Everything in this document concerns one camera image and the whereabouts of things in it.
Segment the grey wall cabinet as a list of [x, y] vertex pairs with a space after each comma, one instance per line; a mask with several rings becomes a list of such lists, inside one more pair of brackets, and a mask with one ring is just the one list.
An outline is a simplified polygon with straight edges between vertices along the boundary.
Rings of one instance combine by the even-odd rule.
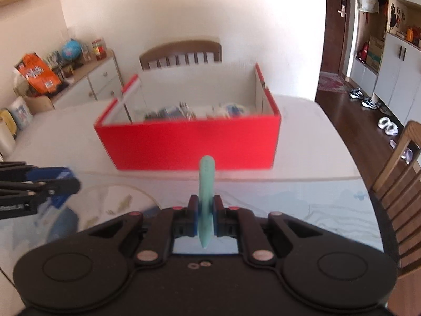
[[[420, 0], [379, 0], [379, 4], [378, 14], [368, 14], [359, 11], [355, 0], [346, 76], [401, 124], [419, 121]], [[378, 71], [365, 63], [370, 36], [385, 42]]]

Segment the red cardboard box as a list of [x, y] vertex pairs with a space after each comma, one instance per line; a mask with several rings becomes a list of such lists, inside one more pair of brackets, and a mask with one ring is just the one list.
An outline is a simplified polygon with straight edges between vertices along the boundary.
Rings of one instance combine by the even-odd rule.
[[[197, 119], [146, 120], [186, 103]], [[213, 106], [237, 103], [253, 114], [210, 119]], [[142, 71], [125, 85], [94, 124], [119, 170], [197, 170], [211, 156], [218, 170], [273, 166], [281, 113], [256, 63], [212, 63]]]

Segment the white electric kettle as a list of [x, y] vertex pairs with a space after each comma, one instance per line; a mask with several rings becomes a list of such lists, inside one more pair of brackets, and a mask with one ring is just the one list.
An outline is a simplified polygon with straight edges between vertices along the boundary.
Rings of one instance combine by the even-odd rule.
[[7, 158], [16, 147], [14, 136], [17, 126], [11, 114], [6, 109], [1, 109], [1, 156]]

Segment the wooden chair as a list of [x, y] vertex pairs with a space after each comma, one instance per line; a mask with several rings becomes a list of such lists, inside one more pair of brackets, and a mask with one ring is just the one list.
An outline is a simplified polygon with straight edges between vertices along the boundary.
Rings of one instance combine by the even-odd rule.
[[420, 123], [409, 121], [390, 159], [369, 189], [384, 251], [398, 265], [400, 277], [420, 269], [420, 150], [399, 173], [409, 145], [420, 147]]
[[151, 63], [155, 63], [158, 68], [162, 67], [161, 61], [164, 60], [165, 67], [180, 66], [190, 64], [189, 55], [193, 56], [193, 62], [199, 64], [199, 54], [203, 55], [203, 62], [208, 63], [208, 54], [213, 55], [214, 62], [222, 61], [222, 45], [217, 41], [205, 39], [192, 39], [183, 41], [174, 41], [155, 46], [139, 56], [139, 62], [142, 70], [149, 70]]

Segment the white shoe pair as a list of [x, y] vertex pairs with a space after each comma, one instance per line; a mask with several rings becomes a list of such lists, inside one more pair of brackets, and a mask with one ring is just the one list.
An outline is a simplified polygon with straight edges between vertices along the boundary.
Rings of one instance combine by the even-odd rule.
[[383, 130], [387, 136], [397, 136], [399, 134], [398, 126], [386, 116], [378, 120], [378, 128]]

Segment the mint green pen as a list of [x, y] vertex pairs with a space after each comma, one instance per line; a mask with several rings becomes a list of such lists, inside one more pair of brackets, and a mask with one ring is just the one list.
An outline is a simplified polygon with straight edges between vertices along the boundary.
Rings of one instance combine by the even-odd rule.
[[207, 248], [213, 234], [213, 197], [215, 161], [204, 156], [199, 163], [199, 218], [198, 236], [203, 248]]

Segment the silver foil wrapper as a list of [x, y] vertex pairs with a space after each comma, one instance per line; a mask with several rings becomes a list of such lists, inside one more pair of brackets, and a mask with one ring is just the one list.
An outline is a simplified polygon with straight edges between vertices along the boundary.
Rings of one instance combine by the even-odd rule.
[[187, 120], [197, 119], [196, 114], [190, 109], [190, 107], [186, 103], [180, 102], [179, 103], [179, 110], [181, 111], [181, 113], [182, 113], [182, 115], [184, 116], [185, 119], [187, 119]]

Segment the hanging tote bag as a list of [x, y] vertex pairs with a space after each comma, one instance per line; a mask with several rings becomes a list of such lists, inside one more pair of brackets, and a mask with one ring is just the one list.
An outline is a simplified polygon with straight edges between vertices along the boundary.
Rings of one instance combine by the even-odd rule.
[[378, 14], [380, 11], [379, 0], [358, 0], [359, 11], [368, 14]]

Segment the far wooden chair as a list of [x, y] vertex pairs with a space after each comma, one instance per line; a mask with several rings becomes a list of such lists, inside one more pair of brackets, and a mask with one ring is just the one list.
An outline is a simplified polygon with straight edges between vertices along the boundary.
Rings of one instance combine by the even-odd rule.
[[222, 45], [217, 41], [205, 39], [192, 39], [183, 41], [174, 41], [155, 46], [139, 56], [139, 62], [142, 70], [149, 70], [151, 63], [155, 63], [158, 68], [162, 67], [161, 61], [164, 60], [165, 67], [180, 66], [190, 64], [189, 55], [193, 56], [193, 62], [199, 64], [199, 54], [203, 55], [203, 62], [208, 63], [208, 54], [213, 55], [214, 62], [222, 61]]

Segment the blueberry snack bag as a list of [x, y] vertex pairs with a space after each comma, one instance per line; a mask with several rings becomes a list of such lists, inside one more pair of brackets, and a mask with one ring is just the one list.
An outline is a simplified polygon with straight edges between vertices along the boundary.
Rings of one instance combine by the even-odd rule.
[[252, 114], [253, 112], [246, 106], [237, 103], [222, 103], [213, 106], [206, 117], [208, 119], [238, 119]]

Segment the blue globe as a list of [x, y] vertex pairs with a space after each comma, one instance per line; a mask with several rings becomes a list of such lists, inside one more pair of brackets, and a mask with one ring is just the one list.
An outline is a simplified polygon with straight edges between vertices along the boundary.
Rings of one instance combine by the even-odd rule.
[[61, 48], [61, 58], [63, 62], [72, 64], [76, 68], [82, 66], [81, 55], [82, 55], [81, 45], [75, 39], [69, 40]]

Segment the orange snack bag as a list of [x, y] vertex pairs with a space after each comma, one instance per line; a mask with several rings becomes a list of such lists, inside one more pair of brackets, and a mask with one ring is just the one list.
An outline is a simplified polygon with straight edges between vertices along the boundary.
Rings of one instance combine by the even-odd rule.
[[36, 94], [53, 96], [59, 92], [61, 79], [35, 52], [25, 54], [14, 68], [26, 79]]

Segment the brown wooden door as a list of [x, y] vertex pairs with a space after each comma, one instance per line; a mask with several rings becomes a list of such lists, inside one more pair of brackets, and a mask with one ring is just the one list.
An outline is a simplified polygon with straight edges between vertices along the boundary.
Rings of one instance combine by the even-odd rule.
[[326, 0], [322, 72], [345, 76], [349, 41], [353, 37], [354, 4], [355, 0]]

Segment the white printed mug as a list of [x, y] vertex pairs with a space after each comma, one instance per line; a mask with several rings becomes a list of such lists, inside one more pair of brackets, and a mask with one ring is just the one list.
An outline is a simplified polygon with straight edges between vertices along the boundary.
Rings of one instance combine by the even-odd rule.
[[18, 97], [13, 103], [11, 103], [7, 110], [13, 117], [18, 129], [23, 131], [33, 121], [33, 115], [30, 112], [23, 97]]

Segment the cardboard box on shelf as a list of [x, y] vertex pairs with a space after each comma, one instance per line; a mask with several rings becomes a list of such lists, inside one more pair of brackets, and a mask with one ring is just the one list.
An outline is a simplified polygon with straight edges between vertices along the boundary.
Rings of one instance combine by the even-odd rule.
[[384, 46], [384, 41], [374, 36], [370, 36], [370, 40], [368, 42], [368, 54], [365, 63], [375, 71], [378, 71], [380, 68]]

